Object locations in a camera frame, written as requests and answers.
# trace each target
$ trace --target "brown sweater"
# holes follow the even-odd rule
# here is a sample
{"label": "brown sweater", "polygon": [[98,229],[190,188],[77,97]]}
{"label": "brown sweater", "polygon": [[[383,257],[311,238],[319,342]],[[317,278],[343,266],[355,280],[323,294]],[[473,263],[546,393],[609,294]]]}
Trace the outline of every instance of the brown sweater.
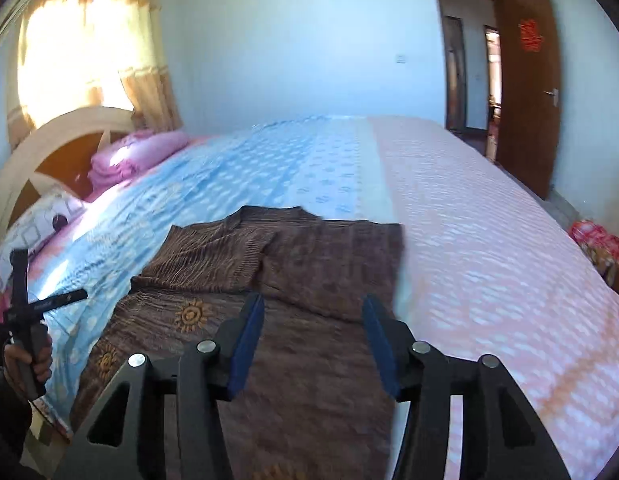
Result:
{"label": "brown sweater", "polygon": [[276,468],[312,480],[382,478],[394,404],[368,349],[361,300],[373,293],[391,304],[402,247],[397,224],[323,221],[301,208],[246,206],[223,221],[173,227],[92,350],[72,425],[131,353],[181,354],[256,290],[266,312],[248,382],[219,405],[235,478],[269,478]]}

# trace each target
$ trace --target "wooden door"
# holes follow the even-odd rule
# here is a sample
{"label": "wooden door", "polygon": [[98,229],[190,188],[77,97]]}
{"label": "wooden door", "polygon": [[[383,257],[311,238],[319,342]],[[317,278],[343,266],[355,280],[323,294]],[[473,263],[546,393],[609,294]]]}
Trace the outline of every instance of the wooden door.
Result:
{"label": "wooden door", "polygon": [[496,0],[503,108],[496,162],[547,198],[560,129],[560,51],[550,0]]}
{"label": "wooden door", "polygon": [[447,69],[447,121],[450,132],[463,132],[467,117],[467,78],[465,76],[465,40],[463,22],[443,17],[445,61]]}

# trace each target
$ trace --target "orange curtain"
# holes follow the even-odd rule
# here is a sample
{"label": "orange curtain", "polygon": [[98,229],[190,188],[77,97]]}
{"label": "orange curtain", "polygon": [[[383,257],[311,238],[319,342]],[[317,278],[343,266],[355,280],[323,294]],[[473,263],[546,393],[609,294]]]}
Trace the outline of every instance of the orange curtain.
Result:
{"label": "orange curtain", "polygon": [[20,19],[7,85],[12,149],[53,118],[102,102],[94,0],[32,0]]}
{"label": "orange curtain", "polygon": [[182,125],[163,53],[159,0],[110,0],[110,29],[118,74],[134,118],[156,132]]}

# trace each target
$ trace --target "bedsheet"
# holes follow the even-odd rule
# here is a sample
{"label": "bedsheet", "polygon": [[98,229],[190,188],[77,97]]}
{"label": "bedsheet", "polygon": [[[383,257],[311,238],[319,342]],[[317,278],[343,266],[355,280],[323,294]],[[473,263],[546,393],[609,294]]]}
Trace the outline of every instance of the bedsheet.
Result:
{"label": "bedsheet", "polygon": [[[446,354],[499,356],[571,478],[592,480],[619,446],[619,295],[476,150],[431,121],[370,122],[405,226],[413,296],[398,315]],[[400,417],[398,434],[404,407]],[[454,399],[448,480],[459,477],[461,421]]]}
{"label": "bedsheet", "polygon": [[[209,139],[96,200],[32,265],[36,297],[79,286],[90,294],[46,315],[54,365],[45,400],[59,420],[116,301],[169,226],[244,204],[401,222],[397,316],[446,354],[498,355],[574,480],[592,480],[609,460],[619,444],[619,296],[509,177],[437,124],[408,118],[321,117]],[[399,405],[393,462],[406,418]],[[453,400],[450,480],[461,431]]]}
{"label": "bedsheet", "polygon": [[246,204],[358,218],[359,145],[357,122],[345,118],[270,124],[191,146],[94,201],[30,269],[32,297],[80,287],[89,294],[45,314],[54,364],[44,401],[58,421],[69,429],[89,353],[171,225],[222,219]]}

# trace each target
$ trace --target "wooden headboard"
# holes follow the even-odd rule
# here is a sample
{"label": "wooden headboard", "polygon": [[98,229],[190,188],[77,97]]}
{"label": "wooden headboard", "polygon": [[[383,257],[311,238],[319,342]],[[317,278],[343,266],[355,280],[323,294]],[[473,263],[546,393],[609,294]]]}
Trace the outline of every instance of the wooden headboard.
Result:
{"label": "wooden headboard", "polygon": [[55,184],[64,184],[80,198],[89,195],[87,172],[94,153],[133,130],[131,112],[108,107],[79,108],[35,130],[0,171],[0,241]]}

